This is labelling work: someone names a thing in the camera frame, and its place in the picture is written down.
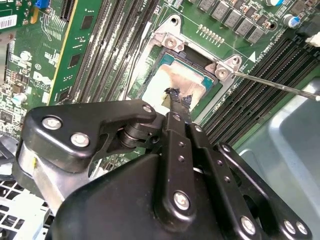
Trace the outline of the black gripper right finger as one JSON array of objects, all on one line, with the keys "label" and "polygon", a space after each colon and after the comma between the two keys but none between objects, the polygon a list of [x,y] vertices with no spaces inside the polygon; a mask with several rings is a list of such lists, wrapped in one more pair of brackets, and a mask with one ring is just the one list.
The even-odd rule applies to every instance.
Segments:
[{"label": "black gripper right finger", "polygon": [[198,215],[182,240],[310,240],[308,225],[228,144],[211,145],[181,99],[191,141]]}]

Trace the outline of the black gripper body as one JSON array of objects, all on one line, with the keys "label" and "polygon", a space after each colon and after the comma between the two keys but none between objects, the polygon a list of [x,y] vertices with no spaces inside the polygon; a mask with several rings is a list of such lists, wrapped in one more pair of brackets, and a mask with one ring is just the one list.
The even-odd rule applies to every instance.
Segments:
[{"label": "black gripper body", "polygon": [[161,220],[161,160],[141,156],[73,192],[53,221],[55,240],[235,240],[238,228],[215,181],[205,170],[187,179],[194,187],[190,206],[195,218],[187,225]]}]

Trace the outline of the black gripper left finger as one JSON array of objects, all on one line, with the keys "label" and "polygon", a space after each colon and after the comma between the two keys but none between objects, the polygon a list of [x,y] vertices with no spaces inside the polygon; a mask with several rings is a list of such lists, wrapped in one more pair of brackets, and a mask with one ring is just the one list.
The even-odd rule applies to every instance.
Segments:
[{"label": "black gripper left finger", "polygon": [[155,155],[161,170],[161,202],[155,206],[162,211],[160,219],[170,217],[183,226],[192,222],[195,189],[187,182],[194,173],[192,143],[182,98],[176,89],[167,93],[170,110],[164,115],[140,99],[37,107],[26,114],[17,163],[54,220],[77,189],[139,157]]}]

